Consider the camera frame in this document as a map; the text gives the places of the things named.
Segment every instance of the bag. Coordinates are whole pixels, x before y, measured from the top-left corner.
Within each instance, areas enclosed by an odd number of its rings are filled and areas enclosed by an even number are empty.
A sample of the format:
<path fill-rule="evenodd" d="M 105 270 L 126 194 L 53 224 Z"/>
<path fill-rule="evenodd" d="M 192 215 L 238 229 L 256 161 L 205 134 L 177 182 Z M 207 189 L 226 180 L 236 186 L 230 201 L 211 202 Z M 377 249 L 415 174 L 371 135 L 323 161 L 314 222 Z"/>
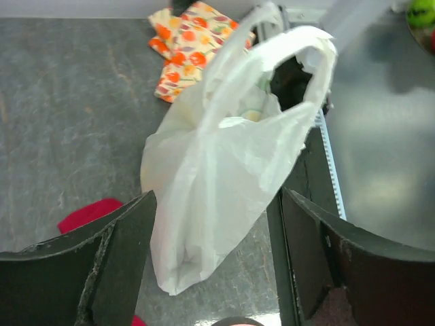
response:
<path fill-rule="evenodd" d="M 247 235 L 293 168 L 330 86 L 336 51 L 329 34 L 302 26 L 246 52 L 248 33 L 264 21 L 282 31 L 275 5 L 256 8 L 146 141 L 141 186 L 158 203 L 152 261 L 170 295 L 208 278 Z M 304 101 L 281 112 L 264 85 L 307 47 L 322 54 L 317 73 Z M 257 122 L 243 117 L 248 111 L 258 112 Z"/>

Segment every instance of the white plastic bag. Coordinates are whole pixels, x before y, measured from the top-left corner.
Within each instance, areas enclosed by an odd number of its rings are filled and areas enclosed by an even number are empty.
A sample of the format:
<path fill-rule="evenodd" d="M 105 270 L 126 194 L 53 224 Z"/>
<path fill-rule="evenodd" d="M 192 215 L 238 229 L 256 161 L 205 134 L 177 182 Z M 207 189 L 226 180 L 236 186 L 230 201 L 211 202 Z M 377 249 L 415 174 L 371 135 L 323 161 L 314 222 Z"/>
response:
<path fill-rule="evenodd" d="M 208 278 L 247 235 L 289 175 L 330 86 L 336 60 L 331 36 L 311 26 L 243 48 L 252 26 L 278 9 L 254 10 L 207 66 L 203 80 L 172 104 L 143 150 L 141 185 L 154 190 L 151 254 L 158 285 L 177 295 Z M 258 87 L 304 48 L 322 53 L 304 102 L 281 112 Z M 260 121 L 241 117 L 260 112 Z"/>

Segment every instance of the plastic bag handle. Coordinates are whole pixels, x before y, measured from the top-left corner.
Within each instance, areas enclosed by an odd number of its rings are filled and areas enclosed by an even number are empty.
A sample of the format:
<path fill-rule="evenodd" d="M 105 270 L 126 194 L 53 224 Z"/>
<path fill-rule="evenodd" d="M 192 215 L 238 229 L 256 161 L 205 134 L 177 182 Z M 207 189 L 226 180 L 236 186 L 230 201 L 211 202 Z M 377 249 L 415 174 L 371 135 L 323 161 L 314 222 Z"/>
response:
<path fill-rule="evenodd" d="M 251 30 L 262 22 L 271 22 L 283 31 L 283 21 L 279 8 L 273 2 L 266 2 L 254 8 L 225 41 L 219 52 L 203 71 L 203 81 L 205 83 L 204 95 L 210 90 L 211 82 L 219 74 L 222 67 L 226 65 L 233 54 L 240 54 L 245 49 L 245 42 Z"/>
<path fill-rule="evenodd" d="M 238 103 L 263 73 L 274 70 L 281 62 L 305 48 L 315 48 L 322 57 L 304 95 L 304 102 L 311 102 L 320 108 L 330 87 L 337 56 L 331 39 L 330 34 L 316 27 L 300 26 L 258 44 L 233 67 L 215 90 L 198 126 L 198 133 L 216 130 L 232 104 Z"/>

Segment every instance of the table surface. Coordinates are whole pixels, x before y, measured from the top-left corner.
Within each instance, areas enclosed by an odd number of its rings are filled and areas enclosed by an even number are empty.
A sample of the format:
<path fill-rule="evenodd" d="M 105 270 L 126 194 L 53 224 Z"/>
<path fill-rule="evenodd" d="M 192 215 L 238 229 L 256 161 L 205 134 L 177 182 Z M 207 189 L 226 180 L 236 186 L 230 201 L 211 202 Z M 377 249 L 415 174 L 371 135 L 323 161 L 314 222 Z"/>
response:
<path fill-rule="evenodd" d="M 144 20 L 0 20 L 0 251 L 59 235 L 56 224 L 91 202 L 140 194 L 145 140 L 169 108 L 153 95 L 164 60 L 152 36 Z M 136 312 L 150 326 L 279 325 L 266 215 L 176 297 L 148 259 Z"/>
<path fill-rule="evenodd" d="M 404 18 L 340 55 L 327 124 L 348 221 L 435 250 L 435 56 Z"/>

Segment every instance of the orange floral cloth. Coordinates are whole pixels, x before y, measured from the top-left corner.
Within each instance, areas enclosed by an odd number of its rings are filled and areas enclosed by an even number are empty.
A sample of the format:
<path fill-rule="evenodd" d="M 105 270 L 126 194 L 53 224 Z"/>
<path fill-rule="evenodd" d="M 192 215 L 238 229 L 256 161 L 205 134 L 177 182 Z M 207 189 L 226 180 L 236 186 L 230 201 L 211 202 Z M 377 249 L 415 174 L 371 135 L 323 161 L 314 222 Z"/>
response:
<path fill-rule="evenodd" d="M 148 44 L 166 58 L 154 94 L 170 103 L 184 88 L 201 80 L 206 64 L 238 26 L 201 1 L 180 17 L 172 16 L 166 8 L 148 19 L 157 33 Z M 254 37 L 249 36 L 247 48 Z"/>

